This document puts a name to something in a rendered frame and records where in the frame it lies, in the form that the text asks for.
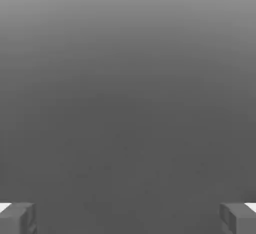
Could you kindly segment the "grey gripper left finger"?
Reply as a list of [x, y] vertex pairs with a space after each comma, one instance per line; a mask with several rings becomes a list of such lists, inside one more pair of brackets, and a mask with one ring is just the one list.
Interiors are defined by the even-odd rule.
[[0, 234], [38, 234], [36, 204], [0, 202]]

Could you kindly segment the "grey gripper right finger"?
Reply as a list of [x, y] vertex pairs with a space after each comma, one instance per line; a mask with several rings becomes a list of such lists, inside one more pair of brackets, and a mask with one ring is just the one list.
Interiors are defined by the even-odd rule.
[[223, 234], [256, 234], [256, 202], [221, 203]]

